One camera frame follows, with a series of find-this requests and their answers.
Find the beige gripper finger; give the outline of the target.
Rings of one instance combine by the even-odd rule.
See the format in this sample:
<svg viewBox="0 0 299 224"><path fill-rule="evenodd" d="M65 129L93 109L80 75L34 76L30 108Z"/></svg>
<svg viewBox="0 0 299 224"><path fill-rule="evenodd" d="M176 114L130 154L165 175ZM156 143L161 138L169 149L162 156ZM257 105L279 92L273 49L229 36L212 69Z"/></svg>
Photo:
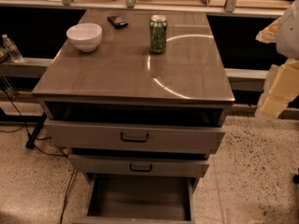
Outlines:
<svg viewBox="0 0 299 224"><path fill-rule="evenodd" d="M277 119L299 95L299 61L288 59L283 65L271 65L263 84L255 117Z"/></svg>
<svg viewBox="0 0 299 224"><path fill-rule="evenodd" d="M277 42L278 26L281 18L277 18L271 22L267 27L262 29L255 37L259 42L269 44Z"/></svg>

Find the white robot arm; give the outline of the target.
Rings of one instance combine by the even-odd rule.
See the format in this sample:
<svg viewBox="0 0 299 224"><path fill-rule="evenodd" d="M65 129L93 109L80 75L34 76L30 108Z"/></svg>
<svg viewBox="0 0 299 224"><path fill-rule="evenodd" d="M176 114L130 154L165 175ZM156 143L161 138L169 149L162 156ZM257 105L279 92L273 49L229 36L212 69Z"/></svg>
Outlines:
<svg viewBox="0 0 299 224"><path fill-rule="evenodd" d="M255 112L258 118L277 119L299 95L299 0L294 0L256 39L265 44L275 43L277 52L287 58L283 65L271 66Z"/></svg>

